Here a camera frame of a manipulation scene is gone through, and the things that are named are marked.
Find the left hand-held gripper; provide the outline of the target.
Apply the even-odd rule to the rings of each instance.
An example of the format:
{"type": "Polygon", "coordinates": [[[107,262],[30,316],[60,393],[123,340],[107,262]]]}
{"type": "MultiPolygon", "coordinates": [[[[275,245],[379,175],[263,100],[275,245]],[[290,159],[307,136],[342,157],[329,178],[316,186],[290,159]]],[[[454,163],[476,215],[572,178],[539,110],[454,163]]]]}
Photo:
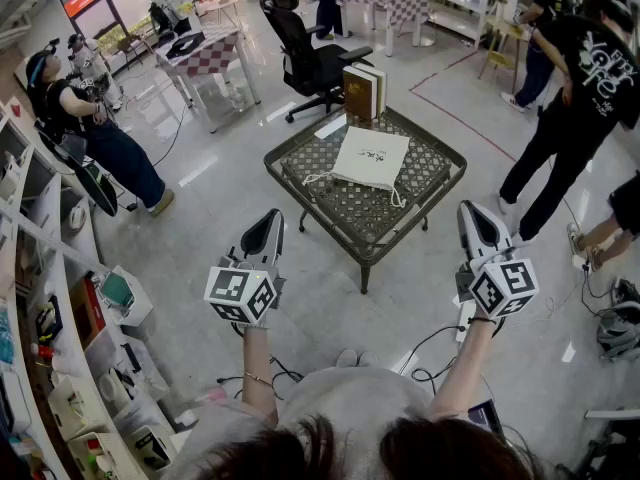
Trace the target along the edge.
{"type": "Polygon", "coordinates": [[[271,209],[210,268],[204,301],[223,320],[238,326],[265,326],[269,310],[279,306],[286,279],[278,260],[285,231],[283,214],[271,209]]]}

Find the white drawstring cloth bag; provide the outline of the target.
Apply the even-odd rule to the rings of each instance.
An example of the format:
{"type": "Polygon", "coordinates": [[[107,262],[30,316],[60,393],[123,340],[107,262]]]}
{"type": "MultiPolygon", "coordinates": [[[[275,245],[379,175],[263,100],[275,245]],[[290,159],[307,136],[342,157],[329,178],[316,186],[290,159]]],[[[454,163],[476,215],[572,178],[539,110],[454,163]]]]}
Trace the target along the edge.
{"type": "Polygon", "coordinates": [[[302,185],[331,177],[387,191],[393,208],[404,209],[406,200],[395,188],[410,138],[350,126],[342,141],[332,169],[309,174],[302,185]]]}

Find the red and brown box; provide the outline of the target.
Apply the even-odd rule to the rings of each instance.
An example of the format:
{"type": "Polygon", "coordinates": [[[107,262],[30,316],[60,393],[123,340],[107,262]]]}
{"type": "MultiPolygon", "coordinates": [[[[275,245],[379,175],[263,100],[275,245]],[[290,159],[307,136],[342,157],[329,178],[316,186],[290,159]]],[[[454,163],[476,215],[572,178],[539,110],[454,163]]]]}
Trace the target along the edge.
{"type": "Polygon", "coordinates": [[[95,287],[90,279],[84,277],[73,286],[70,302],[79,339],[86,350],[106,326],[95,287]]]}

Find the white power strip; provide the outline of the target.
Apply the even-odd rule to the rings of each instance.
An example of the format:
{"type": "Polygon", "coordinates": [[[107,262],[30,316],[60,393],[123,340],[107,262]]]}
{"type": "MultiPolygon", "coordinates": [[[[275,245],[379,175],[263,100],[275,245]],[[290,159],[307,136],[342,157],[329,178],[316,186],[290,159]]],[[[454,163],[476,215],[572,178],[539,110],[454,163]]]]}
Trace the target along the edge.
{"type": "Polygon", "coordinates": [[[474,300],[465,301],[460,307],[459,329],[456,333],[455,340],[462,344],[465,340],[467,330],[470,326],[470,320],[475,316],[476,302],[474,300]]]}

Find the woven lattice coffee table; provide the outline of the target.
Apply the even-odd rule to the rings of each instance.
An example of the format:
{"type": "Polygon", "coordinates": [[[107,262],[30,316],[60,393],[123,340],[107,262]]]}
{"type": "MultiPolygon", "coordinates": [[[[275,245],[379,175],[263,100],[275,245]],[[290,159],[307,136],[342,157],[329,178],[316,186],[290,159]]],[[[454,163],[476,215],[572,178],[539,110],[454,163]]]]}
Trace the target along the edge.
{"type": "Polygon", "coordinates": [[[344,109],[332,111],[269,151],[267,172],[360,266],[360,289],[368,290],[371,269],[414,227],[428,228],[429,212],[462,179],[466,159],[430,132],[387,109],[366,121],[344,109]],[[325,139],[314,133],[347,115],[347,125],[325,139]],[[396,178],[395,188],[406,200],[404,209],[393,208],[387,191],[355,183],[322,178],[303,186],[309,174],[332,169],[350,126],[410,138],[409,149],[396,178]]]}

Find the white paper strip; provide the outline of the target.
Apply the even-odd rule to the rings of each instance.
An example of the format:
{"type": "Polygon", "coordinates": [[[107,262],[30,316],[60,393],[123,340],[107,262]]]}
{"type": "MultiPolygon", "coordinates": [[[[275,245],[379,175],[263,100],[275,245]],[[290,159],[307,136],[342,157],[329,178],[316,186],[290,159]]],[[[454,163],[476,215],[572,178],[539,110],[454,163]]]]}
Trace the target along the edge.
{"type": "Polygon", "coordinates": [[[332,133],[345,127],[346,125],[347,115],[343,114],[317,130],[314,135],[319,139],[325,139],[326,137],[330,136],[332,133]]]}

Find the white box with teal panel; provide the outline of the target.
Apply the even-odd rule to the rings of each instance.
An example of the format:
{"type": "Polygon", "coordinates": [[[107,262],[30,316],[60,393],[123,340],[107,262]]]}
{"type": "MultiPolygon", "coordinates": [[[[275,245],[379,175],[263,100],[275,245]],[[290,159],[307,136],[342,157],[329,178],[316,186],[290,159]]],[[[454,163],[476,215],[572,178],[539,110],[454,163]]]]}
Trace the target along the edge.
{"type": "Polygon", "coordinates": [[[138,327],[153,310],[138,279],[116,266],[101,281],[98,293],[106,304],[116,325],[138,327]]]}

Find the grey backpack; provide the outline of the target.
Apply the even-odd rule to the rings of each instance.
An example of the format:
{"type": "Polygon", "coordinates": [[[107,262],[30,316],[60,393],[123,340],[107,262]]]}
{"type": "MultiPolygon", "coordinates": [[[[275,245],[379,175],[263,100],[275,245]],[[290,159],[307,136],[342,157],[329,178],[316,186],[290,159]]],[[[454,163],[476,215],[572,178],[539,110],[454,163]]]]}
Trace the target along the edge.
{"type": "Polygon", "coordinates": [[[611,303],[601,313],[596,340],[601,358],[610,362],[640,359],[640,292],[630,281],[617,278],[611,303]]]}

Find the yellow wooden stool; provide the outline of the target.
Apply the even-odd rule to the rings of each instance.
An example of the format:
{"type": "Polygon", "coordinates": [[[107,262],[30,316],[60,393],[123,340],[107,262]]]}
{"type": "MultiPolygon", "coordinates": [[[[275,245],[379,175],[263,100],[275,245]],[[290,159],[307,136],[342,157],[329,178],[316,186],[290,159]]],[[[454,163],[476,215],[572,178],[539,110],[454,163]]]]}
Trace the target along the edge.
{"type": "Polygon", "coordinates": [[[477,78],[481,80],[488,67],[492,67],[494,70],[502,68],[511,71],[511,92],[514,93],[518,81],[520,53],[522,49],[526,48],[529,41],[529,30],[521,25],[507,23],[503,18],[497,16],[490,17],[488,25],[491,41],[477,78]],[[513,55],[503,52],[509,40],[515,42],[513,55]]]}

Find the olive hardcover book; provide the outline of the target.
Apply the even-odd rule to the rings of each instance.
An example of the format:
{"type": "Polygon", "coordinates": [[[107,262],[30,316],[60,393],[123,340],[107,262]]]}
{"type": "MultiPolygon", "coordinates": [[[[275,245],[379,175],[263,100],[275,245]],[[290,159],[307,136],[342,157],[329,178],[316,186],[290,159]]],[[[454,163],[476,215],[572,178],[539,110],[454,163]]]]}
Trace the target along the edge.
{"type": "Polygon", "coordinates": [[[377,115],[382,114],[386,110],[387,74],[362,62],[356,62],[353,66],[377,79],[377,115]]]}

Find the brown hardcover book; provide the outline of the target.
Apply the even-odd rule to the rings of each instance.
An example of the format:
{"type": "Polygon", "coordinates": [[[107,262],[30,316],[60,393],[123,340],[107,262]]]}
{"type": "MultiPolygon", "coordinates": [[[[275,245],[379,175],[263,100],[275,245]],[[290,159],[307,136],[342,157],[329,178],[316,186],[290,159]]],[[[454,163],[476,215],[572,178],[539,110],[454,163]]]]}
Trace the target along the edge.
{"type": "Polygon", "coordinates": [[[361,119],[371,121],[377,116],[377,78],[360,69],[343,68],[343,88],[346,110],[361,119]]]}

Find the person's grey clothing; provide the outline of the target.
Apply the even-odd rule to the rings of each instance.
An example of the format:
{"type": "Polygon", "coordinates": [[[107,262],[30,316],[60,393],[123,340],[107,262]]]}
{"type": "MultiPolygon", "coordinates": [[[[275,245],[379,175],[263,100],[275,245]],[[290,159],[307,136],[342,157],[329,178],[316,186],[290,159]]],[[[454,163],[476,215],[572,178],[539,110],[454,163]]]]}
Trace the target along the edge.
{"type": "Polygon", "coordinates": [[[502,444],[462,411],[378,367],[307,375],[269,424],[237,400],[205,406],[166,480],[445,480],[498,475],[502,444]]]}

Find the black office chair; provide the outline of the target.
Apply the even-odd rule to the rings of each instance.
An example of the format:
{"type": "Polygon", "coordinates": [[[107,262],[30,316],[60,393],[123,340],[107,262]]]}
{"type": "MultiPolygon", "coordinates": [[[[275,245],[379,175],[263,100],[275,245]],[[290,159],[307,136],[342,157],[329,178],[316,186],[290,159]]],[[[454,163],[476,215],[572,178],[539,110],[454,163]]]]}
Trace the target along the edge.
{"type": "Polygon", "coordinates": [[[296,13],[299,0],[260,0],[260,7],[282,43],[283,80],[309,100],[285,115],[288,123],[302,111],[323,106],[329,113],[334,105],[345,104],[343,69],[373,53],[369,46],[346,50],[336,44],[312,45],[318,26],[307,28],[296,13]]]}

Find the checkered cloth white table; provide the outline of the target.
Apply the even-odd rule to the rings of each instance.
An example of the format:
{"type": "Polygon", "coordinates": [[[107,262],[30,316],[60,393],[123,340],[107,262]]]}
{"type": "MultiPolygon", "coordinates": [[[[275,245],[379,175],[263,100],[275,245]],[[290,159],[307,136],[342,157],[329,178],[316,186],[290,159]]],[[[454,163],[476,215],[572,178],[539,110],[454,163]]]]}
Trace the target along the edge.
{"type": "Polygon", "coordinates": [[[192,82],[194,77],[214,74],[225,77],[231,62],[238,59],[248,82],[253,102],[256,105],[261,103],[240,37],[241,32],[234,25],[207,23],[201,27],[199,32],[190,31],[155,50],[159,67],[173,83],[186,106],[188,108],[196,107],[201,121],[210,133],[217,131],[217,125],[210,119],[192,82]],[[192,42],[191,36],[201,38],[202,41],[192,49],[186,48],[186,53],[182,55],[168,56],[169,51],[180,41],[192,42]]]}
{"type": "Polygon", "coordinates": [[[349,3],[367,6],[368,23],[371,26],[374,26],[376,8],[381,8],[386,12],[384,52],[387,57],[393,56],[394,38],[403,24],[413,23],[412,45],[414,47],[421,45],[422,25],[429,18],[428,0],[336,0],[336,4],[340,7],[344,37],[347,37],[349,33],[346,8],[349,3]]]}

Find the black flat box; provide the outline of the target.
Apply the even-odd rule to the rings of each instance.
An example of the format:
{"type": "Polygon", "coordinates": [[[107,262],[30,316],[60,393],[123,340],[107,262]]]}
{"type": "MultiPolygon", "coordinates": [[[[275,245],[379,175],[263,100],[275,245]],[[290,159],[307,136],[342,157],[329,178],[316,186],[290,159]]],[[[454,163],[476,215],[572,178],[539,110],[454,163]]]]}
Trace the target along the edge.
{"type": "Polygon", "coordinates": [[[166,57],[168,59],[174,59],[188,56],[198,48],[204,40],[205,35],[202,31],[180,37],[171,44],[171,48],[166,53],[166,57]]]}

